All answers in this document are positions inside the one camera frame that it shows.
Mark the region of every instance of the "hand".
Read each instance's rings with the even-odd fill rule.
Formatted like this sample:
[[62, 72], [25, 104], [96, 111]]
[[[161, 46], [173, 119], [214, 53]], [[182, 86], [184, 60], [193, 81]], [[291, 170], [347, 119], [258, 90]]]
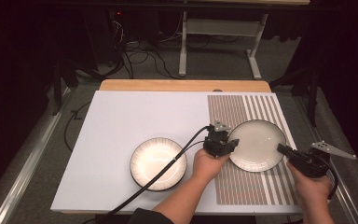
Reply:
[[220, 173], [223, 164], [227, 161], [229, 154], [223, 157], [215, 158], [205, 149], [200, 149], [194, 156], [193, 175], [209, 183]]
[[286, 165], [295, 178], [299, 205], [303, 209], [327, 204], [331, 183], [326, 175], [320, 178], [309, 178], [301, 174], [290, 162], [287, 162]]

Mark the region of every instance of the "white stripe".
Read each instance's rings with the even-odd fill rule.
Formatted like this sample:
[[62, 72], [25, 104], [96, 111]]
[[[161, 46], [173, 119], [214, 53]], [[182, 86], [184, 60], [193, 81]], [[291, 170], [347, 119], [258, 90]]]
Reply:
[[260, 110], [257, 106], [257, 99], [256, 97], [252, 96], [253, 101], [252, 102], [252, 108], [255, 108], [255, 113], [257, 114], [257, 118], [261, 119]]
[[266, 114], [266, 110], [264, 109], [264, 98], [262, 96], [257, 96], [257, 101], [260, 104], [261, 107], [261, 112], [263, 113], [263, 118], [267, 119], [267, 114]]
[[[239, 102], [239, 103], [242, 103], [242, 105], [245, 107], [245, 109], [247, 109], [247, 106], [244, 104], [244, 101], [243, 101], [243, 98], [242, 98], [242, 102]], [[249, 112], [247, 114], [244, 114], [244, 111], [241, 111], [241, 118], [242, 118], [242, 121], [245, 121], [243, 119], [246, 119], [246, 120], [249, 120]], [[245, 178], [245, 181], [244, 181], [244, 189], [245, 189], [245, 199], [246, 199], [246, 202], [247, 204], [252, 204], [253, 203], [253, 198], [255, 196], [252, 196], [252, 193], [251, 193], [251, 188], [252, 188], [252, 184], [251, 184], [251, 181], [250, 180], [250, 177], [252, 176], [251, 173], [248, 173], [248, 172], [241, 172], [242, 173], [242, 176]]]
[[[253, 114], [254, 114], [254, 119], [259, 119], [259, 116], [260, 116], [260, 115], [259, 115], [257, 106], [255, 106], [255, 98], [254, 98], [253, 95], [249, 97], [249, 103], [250, 103], [250, 109], [251, 109], [251, 111], [252, 111]], [[253, 177], [253, 174], [252, 174], [252, 173], [249, 173], [249, 178], [248, 178], [248, 179], [251, 180], [252, 177]], [[255, 202], [254, 186], [253, 186], [252, 184], [250, 184], [250, 188], [249, 188], [249, 189], [251, 189], [251, 192], [252, 192], [252, 196], [251, 196], [251, 198], [252, 198], [252, 203], [254, 203], [254, 202]]]
[[[284, 116], [282, 115], [282, 111], [280, 111], [280, 107], [278, 106], [279, 103], [277, 102], [277, 98], [276, 97], [269, 97], [268, 99], [269, 99], [269, 101], [271, 103], [271, 106], [276, 105], [276, 107], [271, 108], [273, 110], [274, 118], [277, 120], [276, 125], [285, 132], [286, 139], [289, 141], [289, 144], [290, 144], [291, 138], [288, 135], [290, 133], [288, 133], [289, 131], [288, 131], [287, 125], [285, 125], [286, 120], [284, 120]], [[278, 164], [277, 169], [278, 169], [278, 167], [282, 168], [282, 164], [280, 164], [280, 163]], [[280, 170], [281, 170], [283, 180], [287, 180], [286, 175], [284, 174], [284, 170], [283, 169], [280, 169]], [[280, 194], [282, 196], [282, 203], [287, 203], [287, 201], [286, 201], [287, 199], [284, 197], [284, 194], [282, 194], [282, 191], [283, 191], [282, 184], [284, 184], [286, 186], [286, 189], [288, 189], [287, 181], [283, 181], [283, 183], [281, 183], [281, 180], [279, 179], [278, 176], [276, 177], [276, 180], [277, 180], [277, 183], [279, 183], [278, 190], [279, 190], [279, 192], [280, 192]], [[291, 202], [293, 201], [293, 199], [290, 196], [289, 196], [289, 200]]]
[[267, 106], [268, 121], [273, 122], [272, 114], [271, 114], [271, 107], [269, 107], [269, 98], [267, 96], [264, 98], [264, 102], [266, 103], [266, 106]]
[[277, 192], [275, 191], [275, 185], [274, 185], [274, 181], [272, 180], [272, 173], [270, 170], [267, 170], [267, 177], [268, 177], [268, 182], [270, 184], [270, 188], [271, 188], [271, 192], [272, 192], [272, 198], [274, 199], [275, 204], [277, 204], [278, 196], [277, 196]]
[[272, 204], [271, 198], [269, 197], [269, 187], [267, 186], [266, 176], [261, 174], [261, 181], [263, 182], [264, 191], [266, 193], [267, 204]]
[[253, 113], [252, 113], [252, 111], [250, 110], [250, 108], [248, 107], [248, 104], [246, 104], [246, 102], [247, 102], [247, 97], [246, 96], [242, 96], [242, 99], [243, 99], [243, 104], [244, 104], [244, 106], [245, 106], [245, 108], [246, 108], [246, 113], [247, 113], [247, 120], [250, 120], [251, 118], [253, 118], [254, 117], [254, 115], [253, 115]]
[[[284, 161], [284, 164], [286, 164], [286, 163], [287, 163], [287, 158], [286, 158], [286, 157], [283, 157], [283, 161]], [[289, 177], [289, 180], [290, 180], [290, 184], [292, 185], [293, 190], [296, 190], [295, 180], [294, 180], [294, 178], [293, 178], [293, 176], [292, 176], [292, 173], [291, 173], [291, 171], [289, 170], [289, 168], [287, 168], [287, 166], [286, 166], [285, 168], [286, 168], [286, 170], [287, 170], [287, 173], [289, 174], [288, 177]]]
[[289, 200], [288, 204], [294, 204], [294, 201], [292, 198], [292, 193], [290, 191], [289, 184], [288, 184], [288, 179], [286, 178], [287, 176], [284, 172], [285, 167], [283, 167], [283, 166], [286, 166], [286, 165], [283, 165], [282, 162], [278, 163], [278, 165], [279, 165], [281, 173], [282, 173], [282, 181], [283, 181], [283, 185], [284, 185], [284, 191], [286, 191], [287, 199]]
[[282, 204], [287, 204], [286, 199], [284, 197], [283, 188], [282, 188], [283, 183], [281, 182], [279, 172], [278, 172], [279, 167], [275, 166], [273, 169], [275, 171], [275, 180], [277, 181], [278, 191], [279, 191], [279, 194], [281, 195]]
[[253, 190], [254, 197], [255, 197], [254, 204], [260, 204], [260, 196], [261, 195], [257, 194], [258, 181], [257, 181], [257, 178], [256, 178], [256, 174], [252, 173], [252, 178], [253, 178], [253, 183], [255, 183], [254, 185], [252, 185], [252, 190]]

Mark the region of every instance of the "black cable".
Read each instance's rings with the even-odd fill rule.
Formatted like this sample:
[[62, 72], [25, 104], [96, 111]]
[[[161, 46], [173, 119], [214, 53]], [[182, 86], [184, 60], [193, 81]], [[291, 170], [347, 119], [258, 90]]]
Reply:
[[77, 63], [75, 61], [72, 61], [70, 59], [66, 59], [65, 60], [68, 65], [72, 66], [75, 69], [81, 70], [85, 73], [87, 73], [88, 75], [100, 80], [100, 81], [104, 81], [106, 79], [106, 77], [101, 76], [101, 74], [99, 74], [98, 72], [94, 71], [93, 69], [88, 68], [87, 66], [83, 65], [82, 63]]
[[283, 224], [302, 224], [303, 223], [303, 219], [301, 218], [300, 220], [297, 220], [297, 221], [290, 221], [288, 220], [288, 222], [285, 222]]
[[110, 70], [109, 72], [105, 73], [105, 74], [101, 74], [102, 77], [109, 77], [111, 75], [113, 75], [114, 73], [118, 72], [124, 65], [123, 59], [120, 58], [120, 60], [118, 60], [116, 67], [113, 68], [112, 70]]
[[94, 217], [94, 218], [91, 218], [91, 219], [89, 219], [89, 220], [86, 220], [86, 221], [82, 222], [81, 224], [87, 224], [87, 223], [89, 223], [89, 222], [91, 222], [91, 221], [95, 221], [95, 217]]
[[131, 64], [131, 61], [130, 61], [130, 57], [129, 57], [129, 55], [127, 54], [126, 51], [124, 51], [124, 55], [126, 56], [127, 61], [128, 61], [129, 64], [130, 64], [130, 70], [131, 70], [131, 71], [129, 71], [129, 69], [127, 68], [127, 66], [126, 66], [125, 63], [124, 63], [124, 67], [127, 69], [127, 72], [129, 72], [129, 77], [130, 77], [130, 79], [133, 79], [133, 70], [132, 70], [132, 64]]
[[68, 127], [69, 124], [71, 123], [71, 121], [73, 119], [82, 119], [79, 118], [77, 115], [80, 112], [81, 109], [83, 109], [86, 105], [89, 105], [91, 103], [91, 101], [86, 102], [85, 104], [83, 104], [81, 107], [79, 107], [77, 110], [71, 110], [72, 116], [71, 118], [68, 119], [68, 122], [65, 125], [65, 130], [63, 131], [63, 141], [65, 142], [66, 147], [68, 147], [69, 151], [73, 151], [73, 149], [69, 146], [68, 140], [66, 139], [66, 133], [68, 132]]
[[104, 215], [103, 217], [100, 217], [98, 219], [96, 219], [95, 223], [103, 223], [105, 222], [108, 218], [110, 218], [111, 216], [113, 216], [115, 213], [117, 213], [118, 211], [120, 211], [123, 207], [125, 207], [127, 204], [129, 204], [130, 202], [132, 202], [136, 197], [138, 197], [141, 193], [143, 193], [145, 190], [147, 190], [151, 185], [153, 185], [162, 175], [165, 174], [165, 172], [167, 172], [168, 169], [171, 168], [171, 166], [173, 166], [174, 163], [176, 163], [177, 160], [179, 160], [179, 158], [190, 148], [190, 144], [194, 141], [194, 139], [204, 130], [210, 130], [213, 126], [209, 125], [209, 126], [205, 126], [203, 128], [201, 128], [196, 134], [194, 134], [194, 136], [188, 141], [188, 143], [182, 148], [182, 150], [174, 157], [174, 159], [172, 159], [172, 161], [170, 161], [170, 163], [168, 163], [155, 177], [153, 177], [152, 180], [150, 180], [146, 185], [144, 185], [143, 187], [141, 187], [137, 192], [135, 192], [127, 201], [125, 201], [124, 203], [122, 203], [121, 205], [119, 205], [118, 207], [116, 207], [114, 210], [110, 211], [109, 213], [107, 213], [106, 215]]
[[167, 47], [176, 47], [176, 46], [179, 46], [181, 45], [182, 43], [182, 40], [181, 39], [178, 39], [177, 38], [172, 38], [170, 40], [165, 40], [165, 41], [162, 41], [162, 42], [159, 42], [161, 45], [164, 45], [164, 46], [167, 46]]
[[149, 58], [149, 53], [147, 51], [144, 51], [143, 49], [141, 49], [141, 52], [134, 52], [133, 54], [130, 54], [129, 58], [135, 54], [140, 54], [140, 53], [146, 54], [146, 57], [142, 59], [140, 62], [131, 62], [132, 64], [144, 63]]
[[244, 39], [244, 36], [238, 35], [232, 40], [222, 40], [222, 39], [218, 39], [218, 38], [213, 38], [213, 36], [211, 36], [210, 38], [211, 38], [211, 40], [213, 40], [216, 43], [228, 44], [228, 43], [234, 43], [234, 42], [240, 41], [240, 40]]
[[191, 48], [191, 49], [203, 49], [203, 48], [205, 48], [205, 47], [207, 47], [210, 43], [211, 43], [211, 37], [210, 36], [205, 36], [205, 35], [192, 35], [192, 37], [194, 38], [194, 37], [204, 37], [204, 38], [206, 38], [206, 43], [204, 43], [202, 46], [200, 46], [200, 47], [193, 47], [193, 46], [191, 46], [190, 44], [188, 44], [187, 43], [187, 46], [189, 47], [189, 48]]
[[187, 152], [189, 149], [191, 149], [191, 148], [192, 148], [193, 146], [195, 146], [196, 144], [203, 143], [203, 142], [205, 142], [205, 141], [198, 141], [198, 142], [194, 143], [193, 145], [189, 146], [189, 147], [185, 150], [185, 152]]
[[327, 197], [328, 200], [331, 200], [333, 198], [333, 196], [336, 194], [336, 191], [338, 188], [338, 175], [337, 175], [337, 172], [334, 169], [332, 169], [331, 166], [329, 166], [329, 164], [325, 160], [323, 160], [323, 159], [321, 159], [321, 160], [324, 161], [324, 163], [328, 166], [330, 173], [333, 175], [333, 178], [334, 178], [333, 188], [331, 189], [331, 191]]
[[167, 72], [167, 74], [168, 74], [168, 75], [164, 75], [163, 73], [161, 73], [161, 72], [158, 70], [156, 57], [155, 57], [153, 54], [150, 54], [150, 53], [149, 53], [150, 57], [152, 57], [153, 60], [155, 61], [156, 71], [157, 71], [160, 75], [162, 75], [162, 76], [164, 76], [164, 77], [170, 77], [170, 78], [173, 78], [173, 79], [182, 79], [181, 77], [174, 77], [173, 75], [171, 75], [170, 71], [168, 71], [167, 67], [165, 66], [165, 61], [162, 59], [162, 57], [161, 57], [155, 50], [152, 50], [152, 49], [151, 49], [151, 51], [155, 52], [155, 53], [159, 56], [159, 58], [162, 60], [164, 70], [165, 70], [165, 71]]

